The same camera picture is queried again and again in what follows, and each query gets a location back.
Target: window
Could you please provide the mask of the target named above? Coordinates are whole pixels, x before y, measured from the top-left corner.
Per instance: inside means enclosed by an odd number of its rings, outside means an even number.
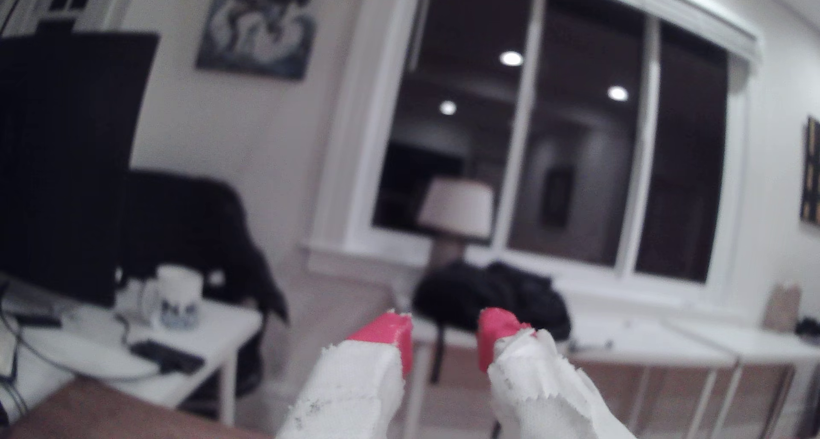
[[[0,0],[3,19],[11,13],[3,36],[116,29],[129,0]]]
[[[661,91],[636,269],[706,281],[726,141],[726,51],[661,27]]]
[[[500,259],[591,299],[720,306],[753,29],[708,0],[361,8],[308,268],[410,287],[431,247],[415,223],[426,185],[460,175],[496,192],[492,235],[467,261]]]
[[[638,123],[644,16],[548,0],[511,249],[614,266]],[[626,98],[613,100],[610,88]],[[556,179],[556,175],[571,178]],[[567,194],[556,201],[557,193]],[[564,216],[549,217],[562,205]]]
[[[419,231],[416,214],[435,175],[501,190],[513,131],[530,0],[430,0],[398,93],[373,224]]]
[[[495,252],[703,284],[730,57],[616,0],[421,0],[372,225],[421,233],[431,178],[464,176]]]

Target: window frame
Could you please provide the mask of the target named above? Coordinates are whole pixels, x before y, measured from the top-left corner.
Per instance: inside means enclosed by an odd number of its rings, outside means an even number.
[[[0,2],[0,15],[5,18],[13,0]],[[14,37],[31,35],[37,30],[41,21],[74,20],[75,32],[96,32],[116,30],[125,18],[130,0],[88,0],[83,8],[66,7],[49,10],[52,0],[20,0],[15,13],[9,21],[6,32],[0,36]]]
[[[545,3],[546,0],[534,0],[532,6],[534,11],[527,29],[525,64],[494,237],[488,247],[469,245],[466,259],[479,265],[502,259],[533,272],[552,275],[559,288],[588,290],[595,294],[611,294],[615,290],[636,299],[651,295],[683,305],[720,305],[734,266],[733,252],[744,182],[751,63],[729,51],[722,192],[707,280],[700,283],[636,272],[660,91],[660,24],[656,16],[647,15],[646,19],[645,33],[649,43],[644,44],[639,128],[615,267],[522,252],[506,246],[527,142],[527,109],[535,98],[535,82],[527,79],[533,79],[537,74],[539,38],[544,16],[548,17]],[[331,129],[313,232],[307,242],[316,254],[308,261],[314,271],[333,273],[343,269],[338,263],[322,266],[321,257],[327,253],[372,260],[369,263],[372,269],[388,264],[417,270],[426,264],[431,247],[429,238],[372,225],[406,52],[415,36],[416,9],[419,5],[423,8],[423,4],[424,0],[364,0]],[[720,8],[704,8],[703,11],[727,18]],[[348,272],[352,272],[347,274],[349,277],[357,275],[355,271]],[[362,276],[390,280],[388,273],[380,276],[362,272]]]

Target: white table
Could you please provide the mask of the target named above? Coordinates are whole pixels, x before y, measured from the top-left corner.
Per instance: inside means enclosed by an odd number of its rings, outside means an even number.
[[[90,305],[84,305],[82,311],[80,320],[97,320],[100,322],[98,327],[106,328],[108,334],[111,334],[111,329],[115,329],[117,335],[122,332],[122,326],[113,319],[111,311]],[[234,422],[237,353],[260,328],[259,312],[209,300],[202,303],[200,323],[194,330],[170,331],[134,325],[129,332],[129,342],[151,338],[199,355],[205,359],[205,365],[192,375],[169,373],[140,381],[107,383],[144,401],[175,408],[220,369],[219,418],[221,423],[230,426]],[[131,355],[118,339],[103,343],[99,338],[78,335],[72,330],[33,328],[25,329],[23,337],[49,359],[101,378],[133,378],[158,370],[156,364]],[[22,346],[17,364],[16,387],[29,407],[38,404],[73,378],[69,372],[54,368]],[[14,405],[2,390],[0,401],[4,406]],[[16,418],[16,412],[9,413]]]
[[[414,360],[407,396],[404,439],[417,437],[437,333],[435,323],[423,318],[413,318]],[[572,339],[576,350],[568,356],[573,362],[624,363],[644,368],[627,422],[627,426],[633,431],[649,386],[651,367],[709,370],[686,434],[687,439],[692,439],[700,427],[718,370],[735,365],[735,358],[725,351],[685,337],[653,320],[577,315],[572,319]],[[469,331],[446,328],[445,345],[471,350],[477,348],[477,341]]]
[[[776,402],[769,414],[762,437],[771,435],[791,388],[794,378],[794,365],[799,362],[813,361],[820,363],[820,349],[807,345],[795,335],[774,333],[757,328],[742,328],[727,324],[702,323],[688,320],[669,320],[668,327],[693,339],[725,350],[736,358],[737,364],[732,373],[732,380],[726,390],[720,413],[717,416],[711,439],[718,439],[723,431],[726,416],[735,399],[737,387],[741,382],[744,365],[785,365],[786,374],[777,393]]]

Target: framed artwork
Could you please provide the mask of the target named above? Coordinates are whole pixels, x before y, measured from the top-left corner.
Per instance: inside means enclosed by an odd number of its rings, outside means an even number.
[[[569,222],[575,167],[555,167],[547,171],[541,199],[541,224],[567,227]]]
[[[213,0],[201,69],[303,79],[316,33],[314,0]]]
[[[800,204],[800,219],[820,225],[817,183],[820,176],[820,122],[808,118],[806,125],[805,169],[803,176],[803,201]]]

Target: small black device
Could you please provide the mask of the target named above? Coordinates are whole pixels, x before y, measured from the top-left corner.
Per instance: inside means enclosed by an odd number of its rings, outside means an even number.
[[[171,348],[153,339],[134,343],[130,346],[130,350],[131,354],[157,363],[159,373],[163,375],[170,372],[182,372],[190,375],[200,370],[202,365],[205,364],[205,360],[198,355]]]
[[[51,316],[37,316],[30,314],[13,314],[21,327],[62,328],[62,321]]]

